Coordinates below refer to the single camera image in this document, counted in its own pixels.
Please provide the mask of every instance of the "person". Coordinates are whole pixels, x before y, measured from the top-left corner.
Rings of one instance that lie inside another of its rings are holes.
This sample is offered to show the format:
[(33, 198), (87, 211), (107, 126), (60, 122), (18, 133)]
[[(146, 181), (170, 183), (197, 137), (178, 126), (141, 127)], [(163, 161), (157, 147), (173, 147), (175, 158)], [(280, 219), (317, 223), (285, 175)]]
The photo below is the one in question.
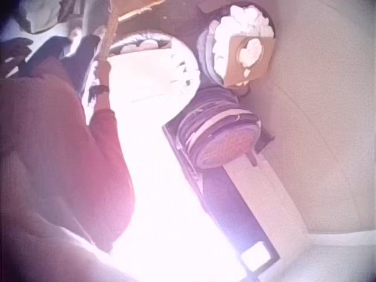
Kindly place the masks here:
[(69, 57), (69, 38), (54, 36), (27, 62), (20, 59), (29, 52), (23, 39), (22, 52), (12, 54), (18, 73), (0, 79), (0, 137), (1, 152), (14, 152), (27, 170), (27, 197), (38, 216), (110, 252), (135, 196), (110, 109), (109, 62), (98, 62), (102, 92), (89, 125), (81, 104), (103, 34), (102, 27), (85, 36)]

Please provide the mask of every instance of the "hand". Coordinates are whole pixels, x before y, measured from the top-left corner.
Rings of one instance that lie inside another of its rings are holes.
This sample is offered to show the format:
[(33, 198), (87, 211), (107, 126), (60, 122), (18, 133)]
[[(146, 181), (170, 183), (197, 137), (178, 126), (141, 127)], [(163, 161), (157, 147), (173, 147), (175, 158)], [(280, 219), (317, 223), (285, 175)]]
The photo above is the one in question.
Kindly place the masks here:
[(0, 78), (5, 78), (15, 67), (25, 63), (25, 57), (14, 57), (11, 61), (0, 65)]
[(98, 61), (94, 71), (101, 85), (110, 86), (111, 64), (108, 61)]
[(24, 59), (31, 54), (28, 47), (33, 44), (33, 40), (28, 38), (13, 38), (0, 43), (0, 62), (4, 63), (9, 58), (23, 57)]
[(31, 44), (33, 40), (21, 37), (0, 43), (0, 78), (5, 78), (15, 67), (25, 62), (25, 58), (31, 54), (28, 47)]

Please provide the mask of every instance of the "sleeve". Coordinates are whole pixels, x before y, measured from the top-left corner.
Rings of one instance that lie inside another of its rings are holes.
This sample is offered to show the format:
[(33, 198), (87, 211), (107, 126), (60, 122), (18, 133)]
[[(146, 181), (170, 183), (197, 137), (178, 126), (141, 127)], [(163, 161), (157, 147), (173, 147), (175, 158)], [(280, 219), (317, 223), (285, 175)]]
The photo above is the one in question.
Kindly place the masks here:
[(124, 162), (114, 111), (111, 109), (96, 111), (90, 120), (89, 127), (105, 158), (115, 163)]
[(104, 174), (103, 185), (106, 188), (99, 193), (92, 194), (90, 202), (93, 203), (91, 206), (95, 207), (92, 214), (95, 214), (96, 220), (95, 223), (90, 224), (92, 228), (88, 231), (97, 246), (108, 251), (132, 218), (135, 194), (120, 146), (114, 111), (110, 109), (96, 111), (90, 120), (89, 127), (105, 162), (103, 171), (98, 173), (102, 176)]

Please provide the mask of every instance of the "white fluffy material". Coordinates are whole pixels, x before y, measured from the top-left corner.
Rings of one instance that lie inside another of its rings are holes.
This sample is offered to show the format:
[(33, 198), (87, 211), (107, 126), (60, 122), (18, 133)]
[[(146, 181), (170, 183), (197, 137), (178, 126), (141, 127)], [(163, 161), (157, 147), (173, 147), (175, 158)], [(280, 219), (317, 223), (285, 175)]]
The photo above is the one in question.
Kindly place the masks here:
[[(221, 18), (214, 38), (213, 46), (214, 70), (222, 77), (226, 75), (229, 59), (230, 38), (234, 35), (274, 37), (274, 31), (269, 25), (269, 19), (255, 6), (241, 8), (231, 6), (230, 16)], [(239, 60), (244, 67), (251, 67), (261, 56), (262, 45), (260, 40), (252, 39), (247, 48), (240, 51)]]

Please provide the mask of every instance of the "cardboard tag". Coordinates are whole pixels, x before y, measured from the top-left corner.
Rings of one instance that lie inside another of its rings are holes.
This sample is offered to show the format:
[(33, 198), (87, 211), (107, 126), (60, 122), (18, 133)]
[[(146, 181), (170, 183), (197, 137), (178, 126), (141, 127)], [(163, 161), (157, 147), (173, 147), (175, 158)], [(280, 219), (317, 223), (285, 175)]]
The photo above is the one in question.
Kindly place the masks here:
[[(260, 58), (249, 68), (244, 68), (239, 62), (240, 50), (246, 48), (249, 40), (257, 38), (263, 46)], [(230, 39), (229, 62), (227, 64), (226, 75), (223, 79), (224, 86), (234, 86), (237, 83), (246, 80), (255, 80), (261, 78), (267, 72), (267, 68), (273, 54), (276, 39), (272, 37), (253, 37), (253, 36), (233, 36)], [(244, 77), (244, 71), (249, 69), (251, 72), (248, 77)]]

